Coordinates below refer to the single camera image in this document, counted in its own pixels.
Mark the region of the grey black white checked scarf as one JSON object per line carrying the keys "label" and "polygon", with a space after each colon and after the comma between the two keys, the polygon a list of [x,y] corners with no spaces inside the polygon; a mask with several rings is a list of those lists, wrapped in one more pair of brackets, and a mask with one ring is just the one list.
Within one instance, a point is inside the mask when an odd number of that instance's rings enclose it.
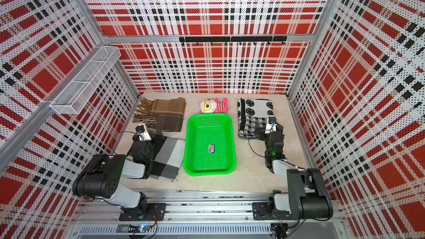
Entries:
{"label": "grey black white checked scarf", "polygon": [[127,153],[130,159],[145,166],[142,179],[160,179],[172,182],[183,164],[185,140],[166,137],[161,149],[147,146],[146,141],[135,141]]}

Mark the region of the brown plaid fringed scarf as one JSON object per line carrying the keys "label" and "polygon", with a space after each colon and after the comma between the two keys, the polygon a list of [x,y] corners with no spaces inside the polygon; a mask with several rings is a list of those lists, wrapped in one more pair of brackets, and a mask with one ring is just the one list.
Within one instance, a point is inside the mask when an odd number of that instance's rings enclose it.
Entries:
{"label": "brown plaid fringed scarf", "polygon": [[141,98],[133,116],[133,123],[144,123],[148,129],[180,132],[186,101],[179,97],[171,100]]}

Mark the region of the black white patterned scarf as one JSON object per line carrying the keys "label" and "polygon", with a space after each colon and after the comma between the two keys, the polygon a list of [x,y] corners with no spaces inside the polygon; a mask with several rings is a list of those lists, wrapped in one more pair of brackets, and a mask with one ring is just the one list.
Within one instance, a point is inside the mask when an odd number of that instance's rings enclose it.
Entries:
{"label": "black white patterned scarf", "polygon": [[268,118],[273,115],[273,104],[270,100],[240,98],[238,100],[239,138],[264,141]]}

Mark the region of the green plastic basket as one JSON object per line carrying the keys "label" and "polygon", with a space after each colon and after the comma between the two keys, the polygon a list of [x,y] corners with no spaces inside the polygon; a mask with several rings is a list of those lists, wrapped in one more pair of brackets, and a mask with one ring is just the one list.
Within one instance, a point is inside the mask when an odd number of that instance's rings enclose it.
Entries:
{"label": "green plastic basket", "polygon": [[236,165],[231,117],[227,114],[191,116],[185,140],[185,172],[192,177],[230,174]]}

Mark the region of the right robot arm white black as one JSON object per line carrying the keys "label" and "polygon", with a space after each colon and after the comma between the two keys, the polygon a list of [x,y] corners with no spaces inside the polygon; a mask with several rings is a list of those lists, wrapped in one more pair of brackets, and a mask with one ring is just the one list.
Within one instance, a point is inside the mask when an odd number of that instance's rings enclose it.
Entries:
{"label": "right robot arm white black", "polygon": [[268,214],[281,220],[331,219],[333,205],[320,171],[290,163],[283,153],[283,141],[283,126],[275,117],[269,117],[264,129],[265,165],[271,173],[286,179],[287,191],[272,193],[268,200]]}

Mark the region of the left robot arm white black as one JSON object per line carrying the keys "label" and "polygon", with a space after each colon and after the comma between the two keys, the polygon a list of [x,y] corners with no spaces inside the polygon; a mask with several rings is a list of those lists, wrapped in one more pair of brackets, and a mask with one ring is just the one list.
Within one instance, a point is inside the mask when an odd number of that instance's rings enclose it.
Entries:
{"label": "left robot arm white black", "polygon": [[82,198],[103,199],[108,204],[119,206],[125,213],[147,215],[146,196],[124,186],[120,179],[147,179],[151,175],[154,159],[166,137],[160,130],[148,135],[150,139],[137,132],[126,155],[94,155],[75,179],[73,194]]}

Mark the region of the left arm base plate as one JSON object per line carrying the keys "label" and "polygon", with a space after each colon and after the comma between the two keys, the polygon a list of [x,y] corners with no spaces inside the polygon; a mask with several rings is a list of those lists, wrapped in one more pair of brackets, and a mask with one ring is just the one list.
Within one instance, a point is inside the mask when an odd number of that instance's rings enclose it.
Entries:
{"label": "left arm base plate", "polygon": [[163,221],[166,212],[166,203],[147,203],[134,209],[122,208],[120,221]]}

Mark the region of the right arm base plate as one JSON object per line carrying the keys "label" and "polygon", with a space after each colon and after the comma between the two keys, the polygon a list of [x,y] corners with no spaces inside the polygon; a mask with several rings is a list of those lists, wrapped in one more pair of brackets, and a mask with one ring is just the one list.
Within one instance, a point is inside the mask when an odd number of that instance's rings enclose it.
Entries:
{"label": "right arm base plate", "polygon": [[252,203],[252,213],[254,220],[298,220],[291,210],[289,202],[254,202]]}

